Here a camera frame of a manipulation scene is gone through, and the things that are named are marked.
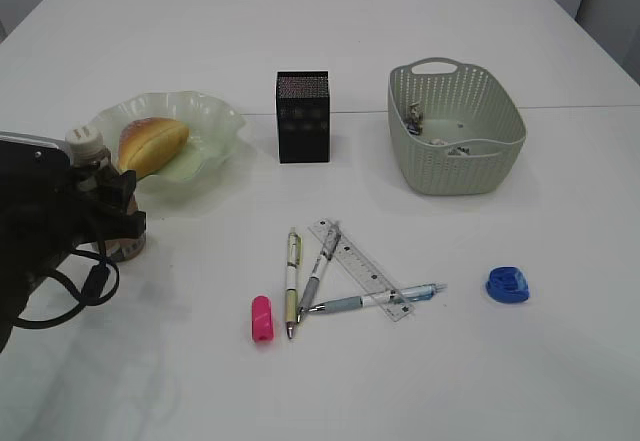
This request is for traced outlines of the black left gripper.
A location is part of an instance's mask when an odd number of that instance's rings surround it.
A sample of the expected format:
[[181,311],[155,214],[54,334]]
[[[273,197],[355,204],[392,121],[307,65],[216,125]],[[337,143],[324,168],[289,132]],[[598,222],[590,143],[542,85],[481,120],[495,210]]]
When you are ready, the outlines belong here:
[[136,175],[106,165],[95,174],[98,200],[118,210],[94,211],[75,189],[75,172],[1,173],[1,279],[27,281],[61,264],[84,243],[135,240],[146,233],[137,210]]

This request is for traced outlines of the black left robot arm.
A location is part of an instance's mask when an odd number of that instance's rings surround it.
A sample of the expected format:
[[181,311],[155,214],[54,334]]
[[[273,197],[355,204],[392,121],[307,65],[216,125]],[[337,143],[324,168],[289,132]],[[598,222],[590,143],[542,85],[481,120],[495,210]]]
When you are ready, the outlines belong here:
[[[88,307],[109,301],[120,286],[117,263],[106,253],[111,240],[135,239],[146,215],[130,211],[136,175],[126,171],[84,191],[87,176],[66,166],[44,173],[1,177],[1,342],[12,331],[44,330],[66,323]],[[61,315],[23,317],[30,296],[47,280],[74,300]]]

